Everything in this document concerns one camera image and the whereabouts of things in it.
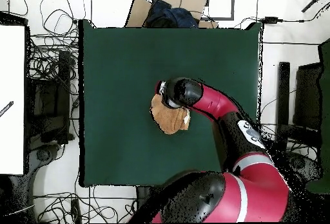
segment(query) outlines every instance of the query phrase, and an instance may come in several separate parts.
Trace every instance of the white floor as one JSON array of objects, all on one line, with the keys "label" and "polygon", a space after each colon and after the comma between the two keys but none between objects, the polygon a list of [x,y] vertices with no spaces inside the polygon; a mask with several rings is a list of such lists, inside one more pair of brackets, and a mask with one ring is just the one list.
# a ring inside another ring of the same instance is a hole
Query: white floor
[{"label": "white floor", "polygon": [[[28,5],[28,13],[25,16],[28,19],[31,34],[46,33],[42,27],[42,17],[49,16],[56,9],[70,11],[66,0],[26,0]],[[131,6],[132,0],[68,0],[70,7],[77,19],[91,19],[96,27],[123,27]],[[275,16],[284,20],[311,19],[317,11],[324,6],[329,0],[320,0],[313,5],[306,13],[301,10],[310,2],[310,0],[235,0],[235,20],[220,21],[219,27],[234,27],[246,17],[263,18],[265,16]],[[206,8],[205,13],[212,17],[229,16],[231,0],[210,0],[209,10]],[[0,0],[0,10],[8,10],[8,0]],[[10,0],[10,11],[18,14],[26,12],[23,0]],[[61,13],[54,14],[50,19],[48,27],[54,28]],[[250,21],[242,24],[245,28]],[[61,19],[58,25],[58,31],[69,27],[68,19]],[[291,63],[291,82],[290,90],[295,89],[295,74],[300,65],[318,62],[317,44],[324,42],[330,38],[330,10],[320,14],[318,19],[306,23],[280,23],[276,25],[266,25],[264,31],[264,48],[263,48],[263,79],[262,79],[262,105],[266,105],[277,97],[277,69],[278,63],[287,61]],[[281,44],[284,43],[300,43],[300,44]],[[295,93],[290,97],[290,122],[294,111]],[[271,103],[265,108],[261,116],[262,123],[275,123],[276,102]],[[78,111],[73,114],[74,118],[78,117]],[[65,197],[68,192],[75,192],[75,180],[79,166],[79,140],[70,142],[65,149],[63,157],[52,162],[50,165],[39,170],[34,185],[34,195],[44,196],[48,194],[61,194]],[[86,198],[88,203],[88,189],[77,186],[77,193],[81,198]],[[132,203],[135,198],[134,187],[114,187],[114,186],[97,186],[95,189],[95,197],[100,206],[111,206],[119,214],[119,218],[127,214],[125,205]],[[36,213],[42,212],[45,207],[54,198],[47,196],[46,198],[37,198],[35,200]],[[96,206],[95,200],[91,199],[91,204]],[[64,202],[64,207],[70,210],[70,203]],[[82,214],[88,212],[88,206],[81,203]],[[103,214],[110,218],[113,211],[107,209]],[[44,220],[54,219],[54,214],[45,214]],[[116,222],[116,217],[107,219],[108,222]],[[104,220],[96,215],[91,219],[91,223],[104,223]]]}]

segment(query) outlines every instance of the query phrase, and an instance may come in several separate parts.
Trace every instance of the red robot arm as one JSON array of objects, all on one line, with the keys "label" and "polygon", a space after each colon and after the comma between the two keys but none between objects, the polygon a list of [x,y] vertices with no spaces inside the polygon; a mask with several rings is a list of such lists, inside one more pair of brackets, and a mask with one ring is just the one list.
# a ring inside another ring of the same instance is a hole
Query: red robot arm
[{"label": "red robot arm", "polygon": [[212,121],[224,172],[200,176],[193,173],[196,177],[190,179],[187,174],[173,182],[171,186],[181,188],[171,197],[168,195],[171,199],[152,217],[152,222],[281,221],[287,211],[289,188],[261,136],[242,118],[235,103],[222,92],[186,78],[160,82],[156,92],[162,95],[165,106],[188,107]]}]

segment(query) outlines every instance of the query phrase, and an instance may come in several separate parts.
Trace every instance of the brown towel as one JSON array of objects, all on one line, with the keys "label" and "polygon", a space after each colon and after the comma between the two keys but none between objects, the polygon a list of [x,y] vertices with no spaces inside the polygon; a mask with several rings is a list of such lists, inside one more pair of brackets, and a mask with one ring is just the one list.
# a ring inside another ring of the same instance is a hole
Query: brown towel
[{"label": "brown towel", "polygon": [[162,96],[155,95],[151,101],[150,113],[153,115],[154,121],[159,128],[166,134],[176,133],[179,129],[187,130],[190,117],[184,123],[184,119],[188,114],[187,109],[169,109],[162,104]]}]

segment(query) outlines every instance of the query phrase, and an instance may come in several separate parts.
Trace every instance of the black border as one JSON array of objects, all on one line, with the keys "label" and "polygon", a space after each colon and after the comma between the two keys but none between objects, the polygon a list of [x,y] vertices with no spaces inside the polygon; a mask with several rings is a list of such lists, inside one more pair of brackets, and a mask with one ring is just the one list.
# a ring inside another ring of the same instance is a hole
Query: black border
[{"label": "black border", "polygon": [[234,9],[235,9],[235,0],[231,0],[231,11],[230,11],[230,17],[201,17],[201,21],[209,21],[210,19],[212,21],[234,21]]},{"label": "black border", "polygon": [[79,97],[79,180],[78,184],[85,187],[85,101],[84,101],[84,20],[78,21],[78,97]]},{"label": "black border", "polygon": [[[87,19],[81,19],[78,20],[78,88],[79,88],[79,179],[78,184],[81,187],[91,187],[94,185],[86,185],[84,183],[85,178],[85,145],[84,145],[84,21],[88,22],[92,28],[97,28],[92,21]],[[246,29],[235,29],[230,28],[232,30],[237,31],[248,31],[252,27],[254,27],[255,24],[260,24],[259,29],[259,38],[258,38],[258,48],[259,48],[259,56],[258,56],[258,97],[257,97],[257,116],[256,116],[256,122],[251,119],[247,114],[244,113],[244,118],[248,119],[250,124],[255,128],[258,129],[258,126],[260,125],[260,108],[261,108],[261,85],[262,85],[262,40],[263,40],[263,33],[264,33],[264,24],[263,23],[256,23],[252,22],[249,24],[249,26]],[[244,110],[238,105],[232,97],[230,97],[234,103],[239,107],[240,111]],[[138,186],[138,185],[116,185],[116,186]]]},{"label": "black border", "polygon": [[30,103],[29,96],[27,95],[28,91],[28,74],[30,72],[30,55],[31,55],[31,41],[30,41],[30,27],[28,27],[28,20],[22,17],[15,15],[10,15],[4,12],[0,12],[0,24],[9,25],[9,26],[24,26],[24,35],[25,35],[25,58],[24,58],[24,142],[23,142],[23,151],[25,156],[23,158],[23,174],[28,173],[28,146],[30,144],[30,138],[28,137],[29,132],[26,126],[28,121]]}]

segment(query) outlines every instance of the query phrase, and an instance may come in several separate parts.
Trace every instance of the green table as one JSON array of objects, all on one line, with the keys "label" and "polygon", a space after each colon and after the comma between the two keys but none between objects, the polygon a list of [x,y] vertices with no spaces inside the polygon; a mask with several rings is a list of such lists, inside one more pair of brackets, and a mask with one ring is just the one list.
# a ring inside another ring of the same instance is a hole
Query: green table
[{"label": "green table", "polygon": [[151,99],[158,80],[201,79],[256,119],[260,29],[92,28],[80,21],[84,186],[159,185],[187,169],[220,171],[209,120],[191,113],[187,131],[165,135],[151,118]]},{"label": "green table", "polygon": [[321,135],[322,146],[320,160],[324,175],[321,180],[311,181],[307,190],[313,193],[330,194],[330,39],[318,47],[320,62],[324,70],[320,78],[322,98]]}]

